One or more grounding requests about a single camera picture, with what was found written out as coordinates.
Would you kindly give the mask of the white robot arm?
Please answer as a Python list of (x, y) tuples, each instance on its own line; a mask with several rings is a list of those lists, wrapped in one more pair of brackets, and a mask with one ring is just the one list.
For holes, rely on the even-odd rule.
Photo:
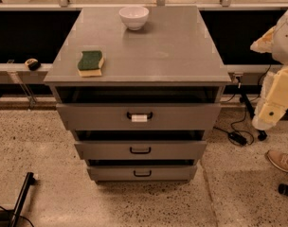
[(265, 131), (274, 127), (288, 110), (288, 9), (250, 49), (271, 53), (272, 58), (282, 64), (277, 73), (269, 72), (264, 78), (261, 99), (252, 119), (255, 129)]

